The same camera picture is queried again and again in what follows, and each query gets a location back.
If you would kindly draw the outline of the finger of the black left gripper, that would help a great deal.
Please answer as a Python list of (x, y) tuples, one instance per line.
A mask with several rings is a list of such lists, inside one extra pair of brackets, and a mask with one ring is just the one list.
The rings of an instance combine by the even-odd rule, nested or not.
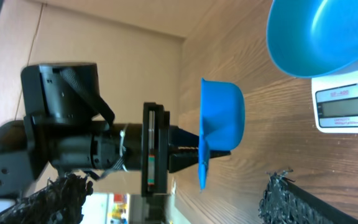
[(175, 147), (198, 147), (199, 136), (178, 126), (170, 126), (168, 131), (168, 143)]
[(168, 172), (175, 173), (198, 163), (196, 148), (171, 148), (168, 152)]

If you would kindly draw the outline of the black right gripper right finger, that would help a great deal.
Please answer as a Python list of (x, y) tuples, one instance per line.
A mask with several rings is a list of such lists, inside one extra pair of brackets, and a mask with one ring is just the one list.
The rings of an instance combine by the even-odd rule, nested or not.
[(287, 178), (292, 170), (269, 173), (259, 202), (259, 218), (280, 224), (358, 224), (358, 219), (336, 209)]

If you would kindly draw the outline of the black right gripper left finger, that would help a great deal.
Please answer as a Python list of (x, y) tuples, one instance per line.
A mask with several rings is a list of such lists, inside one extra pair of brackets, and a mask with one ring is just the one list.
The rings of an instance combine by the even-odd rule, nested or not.
[(88, 176), (67, 174), (0, 212), (0, 224), (79, 224), (82, 207), (93, 193)]

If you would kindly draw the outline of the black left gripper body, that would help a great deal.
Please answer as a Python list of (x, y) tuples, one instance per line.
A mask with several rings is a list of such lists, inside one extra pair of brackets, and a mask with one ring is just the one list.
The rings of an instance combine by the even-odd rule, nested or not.
[(170, 113), (163, 105), (144, 103), (141, 140), (141, 195), (167, 192)]

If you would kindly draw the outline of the blue plastic measuring scoop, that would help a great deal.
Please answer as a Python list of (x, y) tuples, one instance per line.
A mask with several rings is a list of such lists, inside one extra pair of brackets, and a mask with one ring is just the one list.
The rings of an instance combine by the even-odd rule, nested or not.
[(231, 152), (242, 141), (246, 107), (241, 89), (229, 82), (201, 80), (198, 178), (206, 187), (214, 152)]

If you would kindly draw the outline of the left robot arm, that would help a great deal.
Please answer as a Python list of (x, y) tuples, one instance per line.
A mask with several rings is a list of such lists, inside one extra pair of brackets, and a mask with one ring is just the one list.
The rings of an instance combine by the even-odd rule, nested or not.
[(231, 154), (219, 122), (198, 134), (170, 123), (162, 105), (145, 103), (140, 123), (116, 123), (102, 99), (95, 63), (30, 65), (21, 73), (22, 120), (0, 127), (0, 198), (16, 199), (47, 164), (60, 175), (81, 170), (94, 180), (138, 171), (144, 197), (167, 192), (169, 174), (198, 165), (205, 187), (209, 160)]

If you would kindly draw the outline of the white digital kitchen scale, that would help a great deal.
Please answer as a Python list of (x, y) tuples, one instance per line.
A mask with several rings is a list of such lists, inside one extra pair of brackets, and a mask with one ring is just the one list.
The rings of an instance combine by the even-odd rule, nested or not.
[(319, 131), (358, 134), (358, 71), (313, 78), (311, 92)]

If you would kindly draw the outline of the blue metal bowl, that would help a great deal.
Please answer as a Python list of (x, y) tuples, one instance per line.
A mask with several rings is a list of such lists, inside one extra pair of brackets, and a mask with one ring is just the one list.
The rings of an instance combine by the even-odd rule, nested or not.
[(267, 48), (281, 71), (314, 78), (358, 70), (358, 0), (274, 0)]

